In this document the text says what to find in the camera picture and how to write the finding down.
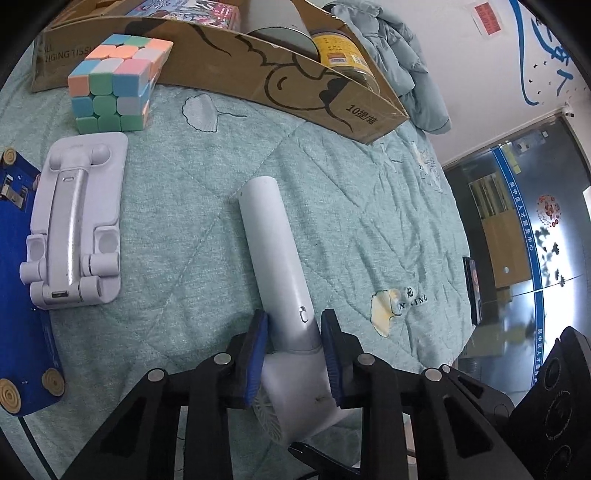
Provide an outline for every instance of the glass door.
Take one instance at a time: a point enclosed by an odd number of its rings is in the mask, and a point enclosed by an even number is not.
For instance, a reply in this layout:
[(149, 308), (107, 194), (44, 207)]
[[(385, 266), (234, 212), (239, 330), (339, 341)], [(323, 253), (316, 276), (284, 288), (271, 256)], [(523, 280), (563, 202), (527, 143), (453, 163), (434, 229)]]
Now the glass door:
[(446, 170), (476, 261), (482, 322), (461, 370), (518, 403), (567, 326), (591, 334), (591, 182), (562, 117)]

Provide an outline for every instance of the pastel rubik's cube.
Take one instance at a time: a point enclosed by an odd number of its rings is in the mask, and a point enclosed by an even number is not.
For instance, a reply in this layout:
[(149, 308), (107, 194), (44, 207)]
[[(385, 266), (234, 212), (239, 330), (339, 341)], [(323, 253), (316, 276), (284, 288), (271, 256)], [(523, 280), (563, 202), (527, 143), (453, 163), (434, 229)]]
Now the pastel rubik's cube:
[(172, 48), (167, 40), (113, 34), (91, 51), (68, 77), (78, 131), (142, 130)]

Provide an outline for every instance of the white wall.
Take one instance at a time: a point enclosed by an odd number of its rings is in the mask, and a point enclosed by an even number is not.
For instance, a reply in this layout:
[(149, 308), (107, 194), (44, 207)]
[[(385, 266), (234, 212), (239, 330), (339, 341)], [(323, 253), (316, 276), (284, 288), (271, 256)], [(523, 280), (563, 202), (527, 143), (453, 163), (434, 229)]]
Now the white wall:
[[(399, 14), (421, 41), (427, 67), (439, 85), (453, 123), (449, 133), (431, 137), (442, 164), (500, 140), (566, 102), (589, 95), (572, 61), (566, 66), (540, 47), (531, 26), (532, 15), (521, 7), (526, 94), (539, 104), (526, 103), (521, 90), (517, 23), (509, 0), (490, 0), (503, 30), (489, 38), (481, 35), (470, 8), (484, 0), (475, 4), (470, 0), (374, 2)], [(554, 38), (550, 42), (545, 27), (540, 29), (551, 46), (559, 45)], [(564, 78), (557, 74), (558, 69), (574, 75), (559, 97), (557, 89)]]
[(582, 100), (572, 104), (574, 117), (567, 116), (575, 137), (579, 142), (581, 150), (585, 155), (587, 165), (591, 169), (591, 100)]

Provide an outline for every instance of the foldable phone stand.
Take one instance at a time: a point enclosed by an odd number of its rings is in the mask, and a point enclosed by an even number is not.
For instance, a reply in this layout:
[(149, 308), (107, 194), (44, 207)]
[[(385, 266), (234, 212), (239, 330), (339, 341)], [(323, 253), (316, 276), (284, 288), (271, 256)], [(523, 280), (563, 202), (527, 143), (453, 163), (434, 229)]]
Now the foldable phone stand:
[(109, 303), (119, 294), (127, 144), (125, 134), (113, 132), (62, 138), (51, 146), (20, 268), (39, 308)]

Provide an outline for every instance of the light green quilt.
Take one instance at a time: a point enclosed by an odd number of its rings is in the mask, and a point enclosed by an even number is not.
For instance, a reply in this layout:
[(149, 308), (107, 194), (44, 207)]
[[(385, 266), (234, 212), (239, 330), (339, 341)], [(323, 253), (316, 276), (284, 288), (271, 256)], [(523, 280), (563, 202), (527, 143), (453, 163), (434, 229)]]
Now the light green quilt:
[[(0, 94), (0, 138), (41, 167), (76, 130), (65, 89), (29, 93), (30, 61), (29, 51)], [(254, 176), (279, 183), (316, 312), (334, 308), (344, 331), (397, 368), (419, 372), (461, 352), (472, 333), (468, 245), (431, 144), (411, 122), (362, 145), (244, 100), (158, 86), (148, 126), (128, 136), (121, 293), (52, 312), (66, 395), (27, 417), (58, 475), (150, 368), (193, 368), (247, 328), (260, 299), (235, 194)], [(427, 301), (407, 304), (380, 335), (372, 298), (407, 287)], [(313, 443), (352, 465), (359, 425), (351, 417)], [(17, 421), (0, 411), (0, 426), (46, 478)], [(236, 479), (307, 470), (252, 412), (232, 412), (230, 429)]]

